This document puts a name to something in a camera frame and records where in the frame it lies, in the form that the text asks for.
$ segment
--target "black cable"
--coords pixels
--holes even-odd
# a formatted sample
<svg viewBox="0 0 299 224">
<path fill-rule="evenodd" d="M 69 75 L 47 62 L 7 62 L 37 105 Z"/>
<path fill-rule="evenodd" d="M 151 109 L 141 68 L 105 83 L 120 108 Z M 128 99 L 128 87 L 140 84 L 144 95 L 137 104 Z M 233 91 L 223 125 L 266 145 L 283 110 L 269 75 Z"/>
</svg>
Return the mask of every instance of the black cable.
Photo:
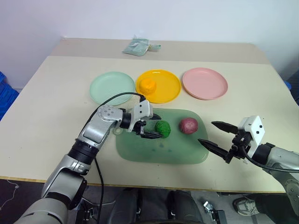
<svg viewBox="0 0 299 224">
<path fill-rule="evenodd" d="M 279 172 L 286 172 L 286 173 L 299 173 L 299 170 L 298 169 L 278 169 L 278 168 L 272 168 L 272 167 L 269 167 L 269 166 L 266 166 L 266 165 L 263 165 L 261 163 L 258 163 L 256 161 L 254 161 L 253 159 L 251 159 L 246 150 L 245 150 L 245 147 L 244 146 L 240 146 L 244 156 L 246 157 L 246 159 L 248 159 L 251 163 L 253 163 L 254 165 L 260 167 L 260 168 L 263 168 L 263 169 L 268 169 L 268 170 L 273 170 L 273 171 L 279 171 Z"/>
<path fill-rule="evenodd" d="M 105 105 L 106 103 L 108 103 L 109 101 L 113 100 L 114 98 L 117 98 L 119 96 L 122 96 L 122 95 L 137 95 L 137 96 L 140 96 L 140 102 L 145 100 L 145 96 L 142 95 L 142 94 L 139 94 L 139 93 L 136 93 L 136 92 L 122 92 L 122 93 L 119 93 L 111 98 L 109 98 L 108 100 L 106 100 L 104 103 L 102 103 L 100 106 L 103 106 Z M 90 115 L 90 117 L 88 118 L 87 122 L 85 123 L 85 125 L 83 126 L 83 128 L 88 124 L 88 122 L 91 120 L 91 118 L 94 116 L 94 114 L 97 112 L 97 109 L 95 109 L 95 111 Z M 98 173 L 99 173 L 99 176 L 100 176 L 100 180 L 101 180 L 101 199 L 100 199 L 100 204 L 99 204 L 99 209 L 98 209 L 98 218 L 96 219 L 97 221 L 97 224 L 100 223 L 100 215 L 101 215 L 101 210 L 102 210 L 102 204 L 103 204 L 103 197 L 104 197 L 104 180 L 103 180 L 103 177 L 102 177 L 102 174 L 101 174 L 101 171 L 100 171 L 100 167 L 99 167 L 99 164 L 98 164 L 98 161 L 97 161 L 97 158 L 94 158 L 94 162 L 95 162 L 95 165 L 97 167 L 97 170 L 98 170 Z"/>
</svg>

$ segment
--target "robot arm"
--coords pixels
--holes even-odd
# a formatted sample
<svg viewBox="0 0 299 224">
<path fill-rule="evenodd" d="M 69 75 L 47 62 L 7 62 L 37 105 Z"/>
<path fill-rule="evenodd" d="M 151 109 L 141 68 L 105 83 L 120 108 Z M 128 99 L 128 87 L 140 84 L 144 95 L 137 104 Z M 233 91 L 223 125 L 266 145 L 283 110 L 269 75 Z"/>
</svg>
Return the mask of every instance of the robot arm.
<svg viewBox="0 0 299 224">
<path fill-rule="evenodd" d="M 270 143 L 261 144 L 265 130 L 259 116 L 244 118 L 238 127 L 214 121 L 219 129 L 235 134 L 233 145 L 226 151 L 217 144 L 198 139 L 210 152 L 222 157 L 230 163 L 233 157 L 251 161 L 271 174 L 284 187 L 294 212 L 299 215 L 299 154 L 278 148 Z"/>
<path fill-rule="evenodd" d="M 110 129 L 125 128 L 142 138 L 160 138 L 156 132 L 146 132 L 147 119 L 161 119 L 153 114 L 149 101 L 143 100 L 131 111 L 103 105 L 85 125 L 72 146 L 48 178 L 42 198 L 33 203 L 15 224 L 65 224 L 68 210 L 81 200 L 87 181 L 83 178 L 104 144 Z"/>
</svg>

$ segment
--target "white wall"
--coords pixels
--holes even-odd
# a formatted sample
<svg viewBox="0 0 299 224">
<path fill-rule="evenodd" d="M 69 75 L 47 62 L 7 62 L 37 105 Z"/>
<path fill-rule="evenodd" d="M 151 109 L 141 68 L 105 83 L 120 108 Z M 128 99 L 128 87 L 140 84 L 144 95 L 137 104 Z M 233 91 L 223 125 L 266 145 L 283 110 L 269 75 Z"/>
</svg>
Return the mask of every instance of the white wall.
<svg viewBox="0 0 299 224">
<path fill-rule="evenodd" d="M 250 42 L 299 67 L 299 0 L 1 0 L 0 70 L 22 88 L 62 36 Z"/>
</svg>

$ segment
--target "green cutting board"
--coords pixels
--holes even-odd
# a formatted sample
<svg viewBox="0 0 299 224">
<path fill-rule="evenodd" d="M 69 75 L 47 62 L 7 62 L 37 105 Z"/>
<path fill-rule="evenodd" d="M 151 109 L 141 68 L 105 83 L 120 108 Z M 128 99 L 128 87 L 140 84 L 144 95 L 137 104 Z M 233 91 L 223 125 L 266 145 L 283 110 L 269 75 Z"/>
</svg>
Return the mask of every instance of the green cutting board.
<svg viewBox="0 0 299 224">
<path fill-rule="evenodd" d="M 203 162 L 208 150 L 197 139 L 207 139 L 206 128 L 196 113 L 188 110 L 154 109 L 154 113 L 166 120 L 171 127 L 168 138 L 143 139 L 134 132 L 125 130 L 116 135 L 116 149 L 119 155 L 130 161 L 154 162 L 170 164 L 196 164 Z M 183 134 L 178 124 L 183 118 L 194 118 L 198 122 L 198 130 L 193 134 Z M 157 120 L 147 120 L 144 127 L 154 131 Z"/>
</svg>

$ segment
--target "green fruit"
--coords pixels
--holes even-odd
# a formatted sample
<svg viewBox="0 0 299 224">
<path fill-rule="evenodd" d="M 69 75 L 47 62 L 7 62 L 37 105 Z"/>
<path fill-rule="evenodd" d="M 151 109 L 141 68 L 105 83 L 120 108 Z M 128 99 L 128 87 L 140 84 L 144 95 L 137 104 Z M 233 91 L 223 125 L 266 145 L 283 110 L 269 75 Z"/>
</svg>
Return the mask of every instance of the green fruit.
<svg viewBox="0 0 299 224">
<path fill-rule="evenodd" d="M 170 135 L 170 125 L 165 120 L 160 120 L 155 125 L 155 131 L 167 138 Z"/>
</svg>

